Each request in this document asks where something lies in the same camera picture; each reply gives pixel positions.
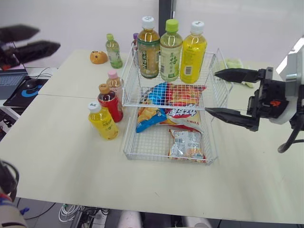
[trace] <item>orange bottle cap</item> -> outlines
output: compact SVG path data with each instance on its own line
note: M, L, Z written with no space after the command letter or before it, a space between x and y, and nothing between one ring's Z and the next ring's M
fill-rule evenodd
M100 84L99 91L102 95L108 94L110 92L110 88L107 84Z

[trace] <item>bottle cap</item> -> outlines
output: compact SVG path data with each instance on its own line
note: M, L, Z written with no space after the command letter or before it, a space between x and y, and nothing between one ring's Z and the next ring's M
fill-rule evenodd
M179 30L179 21L176 19L169 19L166 21L167 32L177 32Z
M108 71L108 76L109 76L110 79L118 78L116 70L110 70L110 71Z
M110 88L107 84L100 84L99 91L102 95L108 94L110 92Z
M101 106L97 101L92 101L87 106L90 110L90 113L98 113L101 110Z
M138 33L133 33L133 39L137 39Z
M142 18L142 27L144 29L154 28L154 18L150 16L145 16Z
M113 37L113 34L112 34L112 33L108 33L108 34L106 35L106 38L107 38L107 40L109 40L109 41L114 40L114 37Z
M192 22L190 32L194 34L201 34L204 31L204 25L204 22L196 20Z

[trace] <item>orange pumpkin toy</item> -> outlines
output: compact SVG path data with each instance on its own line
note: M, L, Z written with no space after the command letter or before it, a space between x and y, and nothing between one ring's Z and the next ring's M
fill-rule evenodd
M92 51L90 54L90 60L94 64L102 64L108 61L108 56L103 51Z

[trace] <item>green bottle cap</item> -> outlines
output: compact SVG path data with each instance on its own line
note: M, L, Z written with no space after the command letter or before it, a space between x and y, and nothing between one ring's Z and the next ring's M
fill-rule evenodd
M179 21L176 19L169 19L166 21L167 32L177 32L179 30Z
M109 41L114 40L114 37L113 37L113 35L112 35L111 33L108 33L108 34L106 35L106 38L107 38L107 40L109 40Z

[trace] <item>laptop keyboard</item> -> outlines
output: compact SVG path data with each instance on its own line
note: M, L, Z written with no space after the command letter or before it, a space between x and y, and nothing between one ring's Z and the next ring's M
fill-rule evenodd
M0 86L15 86L23 77L24 75L2 76L0 77Z

